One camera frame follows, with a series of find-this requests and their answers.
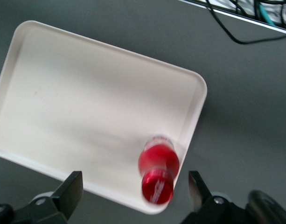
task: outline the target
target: teal cable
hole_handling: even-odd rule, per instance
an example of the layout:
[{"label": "teal cable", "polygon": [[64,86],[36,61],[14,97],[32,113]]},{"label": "teal cable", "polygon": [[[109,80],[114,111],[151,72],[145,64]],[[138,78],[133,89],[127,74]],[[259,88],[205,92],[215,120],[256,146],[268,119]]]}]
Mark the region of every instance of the teal cable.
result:
[{"label": "teal cable", "polygon": [[258,2],[259,10],[261,13],[261,16],[264,18],[264,20],[269,24],[275,27],[276,25],[274,22],[269,18],[269,15],[267,14],[265,8],[261,5],[261,3]]}]

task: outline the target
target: plastic bottle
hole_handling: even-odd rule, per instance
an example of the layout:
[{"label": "plastic bottle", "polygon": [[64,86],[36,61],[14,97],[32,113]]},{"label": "plastic bottle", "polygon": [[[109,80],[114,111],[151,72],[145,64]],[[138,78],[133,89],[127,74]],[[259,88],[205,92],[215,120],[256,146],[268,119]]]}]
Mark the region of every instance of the plastic bottle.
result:
[{"label": "plastic bottle", "polygon": [[142,194],[153,204],[164,204],[173,197],[174,178],[179,171],[179,159],[172,142],[155,136],[145,144],[139,157]]}]

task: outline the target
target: bottle cap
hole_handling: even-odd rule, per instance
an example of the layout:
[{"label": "bottle cap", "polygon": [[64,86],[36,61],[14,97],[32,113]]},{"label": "bottle cap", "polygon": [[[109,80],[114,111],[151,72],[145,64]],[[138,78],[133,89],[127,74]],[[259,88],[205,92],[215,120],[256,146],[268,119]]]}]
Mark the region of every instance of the bottle cap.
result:
[{"label": "bottle cap", "polygon": [[142,193],[153,204],[164,204],[173,197],[173,178],[163,169],[147,172],[142,180]]}]

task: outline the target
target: wire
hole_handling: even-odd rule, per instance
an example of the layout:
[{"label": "wire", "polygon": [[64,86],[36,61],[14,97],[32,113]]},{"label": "wire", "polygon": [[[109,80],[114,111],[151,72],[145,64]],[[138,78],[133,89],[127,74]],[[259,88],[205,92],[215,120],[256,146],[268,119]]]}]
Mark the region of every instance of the wire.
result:
[{"label": "wire", "polygon": [[236,5],[236,14],[238,14],[238,0],[236,0],[236,2],[235,2],[235,5]]},{"label": "wire", "polygon": [[253,44],[253,43],[260,43],[260,42],[267,42],[267,41],[276,41],[276,40],[281,40],[281,39],[286,38],[286,35],[284,35],[284,36],[265,38],[265,39],[259,39],[259,40],[254,40],[254,41],[241,41],[241,40],[237,39],[235,36],[233,36],[233,34],[223,25],[223,23],[220,21],[220,19],[216,15],[215,11],[213,10],[213,7],[212,7],[211,3],[209,2],[209,0],[206,0],[206,2],[208,4],[208,9],[209,9],[211,15],[213,16],[213,18],[220,25],[220,27],[226,32],[226,34],[229,36],[229,38],[232,41],[234,41],[235,43],[246,45],[246,44]]},{"label": "wire", "polygon": [[274,24],[274,22],[269,18],[265,8],[262,6],[261,3],[258,3],[259,4],[259,10],[260,10],[260,14],[262,15],[263,19],[268,23],[270,24],[271,26],[275,27],[276,25]]},{"label": "wire", "polygon": [[271,0],[259,0],[261,3],[271,4],[271,5],[283,5],[286,4],[286,0],[283,1],[271,1]]},{"label": "wire", "polygon": [[282,23],[282,26],[286,28],[286,24],[285,24],[284,17],[283,17],[283,11],[284,11],[284,4],[281,7],[281,23]]},{"label": "wire", "polygon": [[245,10],[239,5],[238,0],[236,1],[229,0],[229,1],[232,2],[236,6],[236,14],[238,14],[237,10],[239,9],[245,17],[249,17],[248,14],[245,12]]}]

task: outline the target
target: gray surface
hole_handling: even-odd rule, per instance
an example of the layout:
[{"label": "gray surface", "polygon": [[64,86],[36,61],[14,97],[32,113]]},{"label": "gray surface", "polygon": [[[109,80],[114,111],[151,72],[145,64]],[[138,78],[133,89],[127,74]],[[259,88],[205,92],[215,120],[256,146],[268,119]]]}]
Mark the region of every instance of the gray surface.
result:
[{"label": "gray surface", "polygon": [[[277,32],[221,16],[240,39]],[[237,45],[210,13],[176,0],[0,0],[0,72],[15,28],[36,20],[201,74],[208,97],[174,199],[154,216],[85,193],[70,223],[180,223],[188,171],[241,207],[252,189],[286,209],[286,39]],[[60,182],[0,159],[0,203],[15,208]]]}]

